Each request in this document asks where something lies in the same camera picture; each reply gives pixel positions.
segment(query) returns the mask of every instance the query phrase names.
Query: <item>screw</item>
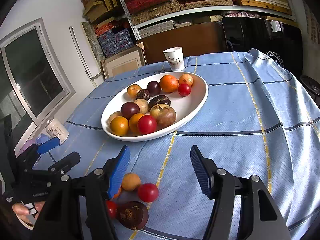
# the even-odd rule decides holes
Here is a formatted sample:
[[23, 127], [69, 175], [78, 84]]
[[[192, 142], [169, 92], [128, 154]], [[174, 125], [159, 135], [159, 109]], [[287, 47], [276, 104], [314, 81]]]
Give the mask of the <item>screw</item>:
[[67, 181], [69, 179], [69, 176], [68, 175], [63, 175], [61, 177], [61, 181]]
[[219, 175], [225, 175], [227, 172], [224, 169], [217, 169]]
[[255, 182], [258, 182], [260, 180], [259, 176], [258, 175], [252, 175], [251, 176], [251, 179]]
[[103, 169], [98, 168], [94, 170], [94, 174], [96, 175], [101, 175], [102, 173], [103, 173]]

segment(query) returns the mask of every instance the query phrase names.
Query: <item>paper cup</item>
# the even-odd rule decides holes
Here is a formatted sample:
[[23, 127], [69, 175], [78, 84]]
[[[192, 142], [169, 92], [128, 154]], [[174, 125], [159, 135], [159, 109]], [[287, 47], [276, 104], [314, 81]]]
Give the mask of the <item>paper cup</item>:
[[172, 71], [180, 71], [184, 69], [182, 47], [166, 49], [163, 53]]

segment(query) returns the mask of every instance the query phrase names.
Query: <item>white bowl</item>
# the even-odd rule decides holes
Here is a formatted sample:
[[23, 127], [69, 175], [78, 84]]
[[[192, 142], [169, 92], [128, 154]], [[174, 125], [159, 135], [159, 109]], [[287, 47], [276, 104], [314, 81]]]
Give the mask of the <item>white bowl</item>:
[[190, 74], [193, 77], [193, 86], [191, 89], [191, 93], [188, 96], [182, 97], [180, 96], [178, 91], [175, 91], [173, 93], [164, 93], [162, 90], [161, 93], [159, 94], [159, 95], [166, 95], [170, 99], [171, 107], [173, 107], [173, 109], [176, 111], [176, 114], [177, 114], [177, 119], [174, 124], [164, 129], [157, 130], [153, 133], [149, 133], [146, 135], [136, 135], [136, 134], [133, 134], [132, 132], [129, 132], [126, 136], [114, 135], [111, 132], [108, 124], [108, 119], [110, 115], [116, 111], [120, 111], [120, 108], [124, 103], [129, 101], [134, 101], [128, 97], [128, 94], [127, 94], [128, 87], [126, 87], [121, 92], [119, 92], [114, 98], [112, 98], [112, 100], [107, 104], [106, 108], [104, 109], [101, 117], [101, 125], [103, 130], [109, 136], [117, 140], [140, 142], [140, 141], [148, 141], [155, 138], [159, 138], [161, 136], [171, 133], [172, 131], [177, 130], [182, 125], [185, 125], [196, 115], [196, 113], [198, 113], [200, 108], [204, 105], [205, 101], [207, 100], [208, 85], [202, 77], [189, 72], [175, 71], [175, 72], [166, 72], [166, 73], [149, 76], [135, 82], [135, 84], [138, 84], [141, 88], [146, 88], [149, 82], [151, 81], [159, 82], [164, 75], [172, 75], [172, 76], [175, 76], [177, 79], [179, 79], [179, 77], [183, 74]]

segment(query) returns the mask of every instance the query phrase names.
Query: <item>plate rim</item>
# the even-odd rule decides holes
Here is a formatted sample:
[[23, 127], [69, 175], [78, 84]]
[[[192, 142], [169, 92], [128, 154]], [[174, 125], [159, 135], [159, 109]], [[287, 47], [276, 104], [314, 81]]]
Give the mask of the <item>plate rim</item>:
[[[159, 130], [159, 131], [155, 131], [155, 132], [153, 132], [153, 133], [149, 133], [149, 134], [145, 134], [145, 135], [139, 135], [139, 136], [123, 137], [123, 136], [115, 135], [115, 134], [109, 132], [107, 129], [105, 129], [105, 128], [103, 127], [104, 125], [103, 125], [103, 123], [102, 123], [102, 122], [103, 122], [103, 121], [102, 121], [102, 116], [103, 116], [103, 114], [104, 114], [104, 112], [105, 112], [108, 104], [111, 102], [111, 101], [110, 101], [110, 102], [105, 106], [105, 108], [104, 108], [104, 110], [103, 110], [103, 112], [102, 112], [102, 115], [101, 115], [101, 126], [102, 126], [103, 131], [104, 131], [107, 135], [109, 135], [110, 137], [112, 137], [112, 138], [114, 138], [114, 139], [117, 139], [117, 140], [120, 140], [120, 141], [129, 141], [129, 142], [134, 142], [134, 141], [136, 141], [136, 142], [138, 142], [138, 141], [148, 141], [148, 140], [153, 140], [153, 139], [156, 139], [156, 138], [159, 138], [159, 137], [168, 135], [169, 133], [173, 132], [174, 130], [180, 128], [181, 126], [183, 126], [183, 125], [185, 125], [187, 122], [189, 122], [189, 121], [199, 112], [199, 110], [202, 108], [202, 106], [203, 106], [204, 103], [206, 102], [206, 100], [207, 100], [207, 98], [208, 98], [209, 87], [208, 87], [208, 84], [207, 84], [207, 82], [204, 80], [203, 77], [201, 77], [201, 76], [199, 76], [199, 75], [197, 75], [197, 74], [195, 74], [195, 73], [187, 72], [187, 71], [168, 71], [168, 72], [163, 72], [163, 73], [157, 73], [157, 74], [154, 74], [154, 75], [145, 77], [145, 78], [149, 78], [149, 77], [156, 76], [156, 75], [159, 75], [159, 74], [167, 75], [167, 74], [170, 74], [170, 73], [173, 73], [173, 72], [193, 74], [193, 75], [199, 77], [200, 79], [202, 79], [202, 81], [203, 81], [204, 84], [205, 84], [205, 88], [206, 88], [206, 89], [205, 89], [204, 97], [203, 97], [203, 99], [201, 100], [201, 102], [199, 103], [199, 105], [198, 105], [190, 114], [186, 115], [186, 116], [183, 117], [181, 120], [179, 120], [178, 122], [174, 123], [174, 124], [178, 124], [178, 126], [176, 126], [175, 128], [170, 128], [172, 125], [174, 125], [174, 124], [172, 124], [172, 125], [164, 128], [164, 129], [161, 129], [161, 130]], [[126, 90], [129, 86], [127, 86], [127, 87], [125, 87], [124, 89], [122, 89], [119, 93], [121, 93], [123, 90]], [[189, 115], [191, 115], [191, 118], [190, 118], [188, 121], [186, 121], [185, 118], [187, 118]]]

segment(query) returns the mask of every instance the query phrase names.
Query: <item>tablecloth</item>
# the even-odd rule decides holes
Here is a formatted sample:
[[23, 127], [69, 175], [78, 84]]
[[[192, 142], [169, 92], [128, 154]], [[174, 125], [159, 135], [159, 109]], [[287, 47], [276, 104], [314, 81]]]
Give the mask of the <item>tablecloth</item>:
[[[186, 57], [184, 63], [185, 71], [206, 80], [209, 95], [178, 131], [150, 141], [123, 142], [101, 127], [102, 112], [114, 95], [142, 78], [170, 70], [167, 62], [160, 62], [105, 80], [68, 118], [70, 135], [52, 156], [59, 160], [78, 152], [81, 161], [68, 173], [75, 178], [102, 167], [124, 144], [129, 146], [128, 172], [138, 174], [143, 183], [157, 183], [160, 195], [150, 205], [143, 230], [114, 222], [121, 240], [202, 239], [214, 201], [201, 192], [190, 162], [192, 145], [235, 176], [260, 176], [292, 239], [299, 239], [319, 212], [319, 108], [290, 72], [258, 50]], [[52, 160], [44, 154], [35, 168], [49, 165]], [[118, 201], [127, 199], [137, 196], [124, 192]], [[237, 196], [229, 239], [236, 239], [239, 211]], [[84, 235], [90, 239], [87, 228]]]

